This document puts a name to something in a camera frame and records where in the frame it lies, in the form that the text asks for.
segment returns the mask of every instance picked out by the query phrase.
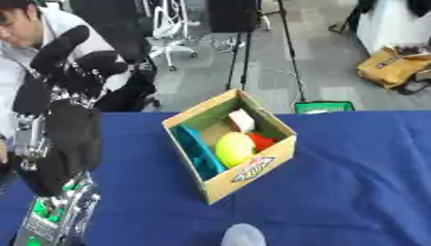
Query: blue tablecloth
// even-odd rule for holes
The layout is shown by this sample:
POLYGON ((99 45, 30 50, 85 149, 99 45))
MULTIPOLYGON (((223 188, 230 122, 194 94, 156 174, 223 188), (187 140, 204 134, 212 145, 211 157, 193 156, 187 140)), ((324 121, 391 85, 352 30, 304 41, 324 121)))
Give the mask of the blue tablecloth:
MULTIPOLYGON (((269 246, 431 245, 431 112, 279 115, 298 132, 294 159, 213 206, 163 131, 171 115, 104 116, 88 246, 219 245, 236 223, 269 246)), ((17 183, 0 197, 0 245, 31 196, 17 183)))

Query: floor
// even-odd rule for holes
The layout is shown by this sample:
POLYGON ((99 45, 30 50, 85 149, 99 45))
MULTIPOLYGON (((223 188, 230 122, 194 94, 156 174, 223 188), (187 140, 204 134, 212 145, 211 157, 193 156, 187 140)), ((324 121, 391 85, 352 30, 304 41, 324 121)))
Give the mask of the floor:
MULTIPOLYGON (((348 100, 359 111, 428 110, 431 91, 404 96, 387 91, 361 79, 355 67, 367 52, 352 35, 328 32, 334 22, 343 21, 352 10, 355 0, 285 0, 293 47, 296 50, 300 78, 308 100, 348 100)), ((211 45, 231 35, 209 35, 202 14, 203 0, 189 0, 193 17, 203 25, 192 29, 200 41, 193 47, 195 59, 188 55, 174 55, 178 66, 168 71, 165 59, 157 59, 160 67, 157 88, 164 106, 161 111, 183 111, 218 95, 225 89, 232 53, 217 53, 211 45)), ((283 32, 280 15, 269 17, 272 30, 259 30, 252 40, 246 91, 274 113, 292 112, 298 97, 297 82, 292 75, 292 60, 283 32)), ((239 81, 243 68, 243 49, 235 69, 233 87, 239 81)))

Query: open cardboard box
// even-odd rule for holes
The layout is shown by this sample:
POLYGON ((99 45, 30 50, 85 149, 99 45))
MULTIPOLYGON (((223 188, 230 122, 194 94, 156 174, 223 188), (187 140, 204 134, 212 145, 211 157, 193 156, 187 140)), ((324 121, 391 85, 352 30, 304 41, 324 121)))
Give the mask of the open cardboard box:
POLYGON ((296 132, 238 89, 227 91, 183 111, 165 120, 163 126, 208 204, 215 203, 291 159, 296 142, 296 132), (234 131, 227 118, 230 112, 239 109, 244 109, 254 118, 258 133, 275 138, 277 143, 242 164, 205 181, 200 177, 172 130, 179 124, 193 128, 199 131, 203 141, 214 150, 217 141, 223 135, 234 131))

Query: tennis ball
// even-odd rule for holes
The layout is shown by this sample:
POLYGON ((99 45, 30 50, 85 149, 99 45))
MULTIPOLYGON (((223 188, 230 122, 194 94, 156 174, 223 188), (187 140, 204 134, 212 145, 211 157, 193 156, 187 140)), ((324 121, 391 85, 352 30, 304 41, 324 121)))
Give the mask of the tennis ball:
POLYGON ((215 155, 227 168, 235 167, 254 155, 255 144, 248 135, 224 135, 215 146, 215 155))

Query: red object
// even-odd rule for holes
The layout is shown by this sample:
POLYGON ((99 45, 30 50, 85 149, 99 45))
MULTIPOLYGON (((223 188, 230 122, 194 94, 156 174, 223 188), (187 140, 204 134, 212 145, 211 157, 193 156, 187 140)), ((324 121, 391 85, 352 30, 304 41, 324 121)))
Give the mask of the red object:
POLYGON ((248 136, 251 138, 251 140, 253 140, 254 144, 256 145, 256 151, 258 153, 275 144, 275 140, 273 138, 265 138, 264 136, 259 134, 248 134, 248 136))

